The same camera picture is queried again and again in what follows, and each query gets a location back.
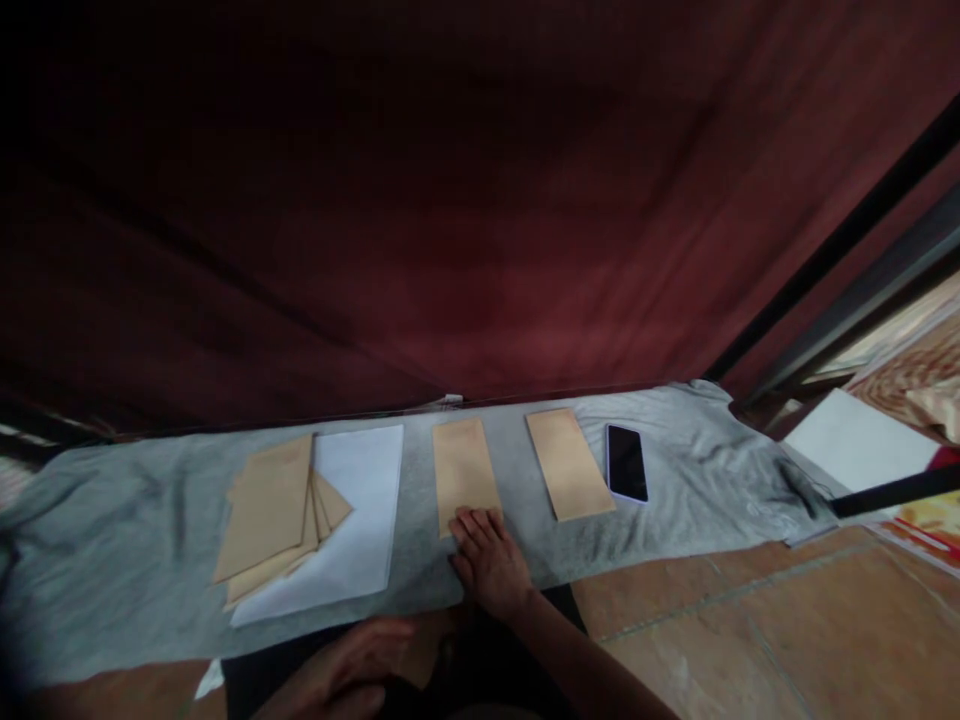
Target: gray cloth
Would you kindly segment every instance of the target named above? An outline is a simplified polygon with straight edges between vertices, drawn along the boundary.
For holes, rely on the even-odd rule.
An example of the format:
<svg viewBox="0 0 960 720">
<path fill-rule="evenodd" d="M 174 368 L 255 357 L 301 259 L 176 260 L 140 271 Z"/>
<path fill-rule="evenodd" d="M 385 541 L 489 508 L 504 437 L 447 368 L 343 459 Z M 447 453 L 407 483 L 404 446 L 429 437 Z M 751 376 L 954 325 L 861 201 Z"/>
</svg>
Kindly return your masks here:
<svg viewBox="0 0 960 720">
<path fill-rule="evenodd" d="M 146 440 L 56 458 L 0 513 L 20 554 L 0 617 L 28 686 L 149 662 L 231 657 L 381 613 L 456 604 L 452 538 L 438 539 L 431 428 L 483 419 L 507 525 L 548 587 L 645 560 L 735 550 L 833 522 L 779 446 L 737 422 L 704 381 L 641 392 Z M 572 407 L 603 467 L 604 427 L 642 434 L 647 506 L 558 523 L 524 415 Z M 382 593 L 232 629 L 210 584 L 248 454 L 306 432 L 403 423 L 390 585 Z"/>
</svg>

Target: floor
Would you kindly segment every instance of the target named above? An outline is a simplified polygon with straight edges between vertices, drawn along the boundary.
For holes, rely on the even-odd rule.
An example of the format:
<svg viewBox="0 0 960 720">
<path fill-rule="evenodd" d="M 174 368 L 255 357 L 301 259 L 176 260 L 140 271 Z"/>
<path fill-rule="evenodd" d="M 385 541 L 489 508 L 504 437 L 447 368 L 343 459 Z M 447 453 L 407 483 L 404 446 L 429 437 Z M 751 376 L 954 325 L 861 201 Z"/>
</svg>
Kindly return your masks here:
<svg viewBox="0 0 960 720">
<path fill-rule="evenodd" d="M 590 635 L 684 718 L 960 717 L 960 581 L 848 528 L 789 550 L 582 580 Z M 205 662 L 105 673 L 33 700 L 54 717 L 226 716 Z"/>
</svg>

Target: hand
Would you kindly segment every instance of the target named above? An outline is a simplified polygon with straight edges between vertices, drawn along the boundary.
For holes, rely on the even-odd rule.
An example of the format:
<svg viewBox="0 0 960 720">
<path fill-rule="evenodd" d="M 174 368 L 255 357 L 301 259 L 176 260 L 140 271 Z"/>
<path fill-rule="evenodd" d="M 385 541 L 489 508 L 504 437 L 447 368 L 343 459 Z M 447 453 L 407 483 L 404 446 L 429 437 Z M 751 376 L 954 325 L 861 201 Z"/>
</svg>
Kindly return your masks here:
<svg viewBox="0 0 960 720">
<path fill-rule="evenodd" d="M 254 717 L 374 717 L 384 700 L 377 681 L 394 674 L 415 630 L 404 618 L 373 618 L 357 625 L 307 660 Z"/>
<path fill-rule="evenodd" d="M 450 558 L 460 582 L 484 610 L 510 624 L 536 591 L 500 512 L 457 508 L 450 531 L 460 550 Z"/>
</svg>

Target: kraft paper envelope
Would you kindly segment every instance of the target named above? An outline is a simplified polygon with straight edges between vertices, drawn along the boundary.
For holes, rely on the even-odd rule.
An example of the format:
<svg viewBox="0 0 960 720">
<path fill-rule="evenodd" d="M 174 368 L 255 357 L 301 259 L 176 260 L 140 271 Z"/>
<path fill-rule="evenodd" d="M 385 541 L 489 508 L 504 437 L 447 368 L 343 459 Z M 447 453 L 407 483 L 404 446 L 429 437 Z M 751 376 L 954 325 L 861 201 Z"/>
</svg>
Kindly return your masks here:
<svg viewBox="0 0 960 720">
<path fill-rule="evenodd" d="M 353 512 L 353 508 L 323 475 L 313 468 L 311 472 L 314 478 L 314 489 L 317 491 L 316 497 L 326 515 L 327 524 L 330 525 L 331 531 L 336 530 L 340 523 L 347 519 L 347 515 Z"/>
<path fill-rule="evenodd" d="M 433 463 L 441 538 L 450 535 L 450 521 L 460 506 L 502 509 L 480 418 L 435 425 Z"/>
<path fill-rule="evenodd" d="M 255 453 L 231 496 L 233 509 L 214 582 L 233 577 L 303 542 L 313 436 Z"/>
<path fill-rule="evenodd" d="M 344 520 L 353 512 L 350 503 L 331 485 L 327 479 L 310 468 L 310 480 L 313 484 L 313 503 L 317 513 L 317 528 L 320 540 L 326 540 Z"/>
<path fill-rule="evenodd" d="M 223 608 L 224 612 L 232 610 L 244 598 L 253 595 L 264 585 L 280 575 L 287 576 L 292 574 L 298 567 L 313 557 L 317 550 L 323 546 L 323 541 L 326 538 L 320 537 L 317 528 L 319 526 L 319 519 L 324 517 L 326 513 L 323 505 L 316 501 L 318 497 L 315 489 L 316 483 L 328 488 L 327 496 L 332 498 L 335 505 L 334 519 L 336 522 L 329 528 L 327 537 L 353 512 L 350 504 L 343 499 L 343 496 L 333 485 L 330 485 L 326 478 L 314 470 L 311 473 L 311 479 L 313 483 L 311 483 L 308 489 L 310 498 L 304 506 L 307 512 L 304 519 L 303 542 L 230 578 L 227 584 L 227 604 Z"/>
<path fill-rule="evenodd" d="M 557 520 L 617 509 L 573 410 L 527 415 L 527 426 Z"/>
<path fill-rule="evenodd" d="M 227 581 L 227 603 L 242 600 L 245 595 L 253 592 L 261 585 L 273 580 L 278 575 L 290 571 L 290 566 L 297 563 L 305 555 L 316 552 L 320 544 L 317 534 L 317 516 L 313 504 L 313 488 L 308 487 L 310 501 L 304 504 L 303 541 L 299 545 L 287 548 L 262 563 L 237 573 Z"/>
</svg>

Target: dark red curtain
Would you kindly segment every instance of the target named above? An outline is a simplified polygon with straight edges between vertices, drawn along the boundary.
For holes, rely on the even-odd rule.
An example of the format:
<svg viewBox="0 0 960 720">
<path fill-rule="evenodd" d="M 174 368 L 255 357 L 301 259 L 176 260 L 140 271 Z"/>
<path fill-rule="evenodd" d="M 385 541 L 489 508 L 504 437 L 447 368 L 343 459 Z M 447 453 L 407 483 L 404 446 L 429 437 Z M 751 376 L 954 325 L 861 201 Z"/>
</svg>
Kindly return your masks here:
<svg viewBox="0 0 960 720">
<path fill-rule="evenodd" d="M 124 428 L 696 377 L 960 90 L 958 20 L 99 0 L 21 57 L 0 369 Z"/>
</svg>

